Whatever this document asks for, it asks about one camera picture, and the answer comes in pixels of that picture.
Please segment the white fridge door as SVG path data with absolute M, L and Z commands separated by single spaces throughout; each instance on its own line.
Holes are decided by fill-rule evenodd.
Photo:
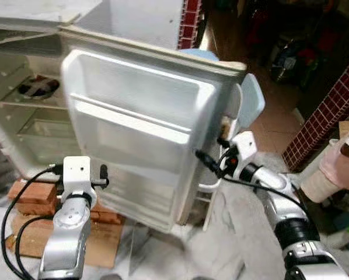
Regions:
M 185 224 L 247 67 L 61 27 L 65 102 L 83 154 L 107 165 L 103 205 L 150 228 Z

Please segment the round steel bowl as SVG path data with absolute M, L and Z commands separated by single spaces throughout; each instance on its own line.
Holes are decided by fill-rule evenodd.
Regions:
M 60 82 L 54 78 L 38 75 L 21 83 L 17 91 L 25 99 L 48 99 L 60 87 Z

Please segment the clear fridge crisper drawer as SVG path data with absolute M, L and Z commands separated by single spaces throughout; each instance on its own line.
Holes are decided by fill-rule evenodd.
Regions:
M 62 163 L 66 156 L 83 155 L 70 120 L 30 119 L 18 138 L 42 163 Z

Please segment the white fridge body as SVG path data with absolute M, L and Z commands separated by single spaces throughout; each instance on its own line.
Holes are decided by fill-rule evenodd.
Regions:
M 59 29 L 96 6 L 86 0 L 0 0 L 0 150 L 28 179 L 54 163 L 38 161 L 18 132 L 30 119 L 70 120 L 60 87 L 48 99 L 25 99 L 19 85 L 38 75 L 60 81 Z

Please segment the single red brick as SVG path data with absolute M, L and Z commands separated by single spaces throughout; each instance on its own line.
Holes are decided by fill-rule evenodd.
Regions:
M 124 216 L 99 202 L 91 209 L 91 219 L 93 222 L 111 225 L 122 225 L 125 222 Z

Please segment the white framed light blue chair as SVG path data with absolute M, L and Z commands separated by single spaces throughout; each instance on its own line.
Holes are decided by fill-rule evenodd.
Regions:
M 222 120 L 222 133 L 219 137 L 229 141 L 234 135 L 247 131 L 247 128 L 263 112 L 264 107 L 265 99 L 259 82 L 256 76 L 249 73 L 238 86 L 238 92 L 234 93 L 229 100 L 227 112 Z M 224 151 L 225 149 L 219 146 L 218 153 L 215 153 L 215 150 L 207 153 L 219 163 L 219 158 Z M 204 210 L 202 221 L 204 231 L 207 231 L 209 227 L 214 227 L 214 223 L 211 221 L 212 216 L 223 210 L 222 205 L 219 206 L 215 202 L 217 195 L 222 194 L 220 189 L 224 181 L 223 178 L 219 178 L 219 173 L 209 173 L 206 177 L 211 179 L 212 183 L 199 184 L 196 193 L 196 203 Z

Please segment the brown cardboard sheet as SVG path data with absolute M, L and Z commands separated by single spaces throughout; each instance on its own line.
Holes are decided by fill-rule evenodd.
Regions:
M 93 222 L 86 241 L 85 264 L 113 268 L 118 245 L 121 240 L 122 225 Z M 20 242 L 20 256 L 41 258 L 53 229 L 51 220 L 39 220 L 25 229 Z

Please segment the red brick stack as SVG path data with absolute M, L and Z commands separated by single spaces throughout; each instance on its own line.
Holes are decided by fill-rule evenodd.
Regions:
M 15 209 L 25 215 L 52 215 L 59 205 L 57 185 L 54 183 L 33 183 L 17 200 Z

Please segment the light blue round top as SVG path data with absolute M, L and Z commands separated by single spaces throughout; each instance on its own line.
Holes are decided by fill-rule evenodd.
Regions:
M 212 52 L 206 49 L 199 48 L 186 48 L 180 49 L 180 53 L 191 54 L 198 58 L 207 59 L 209 61 L 220 61 L 220 59 Z

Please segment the dark parked scooter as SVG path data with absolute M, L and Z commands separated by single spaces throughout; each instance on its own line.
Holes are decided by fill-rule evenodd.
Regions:
M 270 55 L 271 80 L 307 88 L 336 42 L 334 34 L 324 34 L 317 40 L 298 33 L 280 34 Z

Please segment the person in pale pink clothes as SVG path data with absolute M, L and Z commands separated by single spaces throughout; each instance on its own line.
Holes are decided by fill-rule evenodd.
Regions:
M 321 203 L 340 190 L 349 190 L 349 132 L 330 144 L 316 171 L 301 184 L 311 202 Z

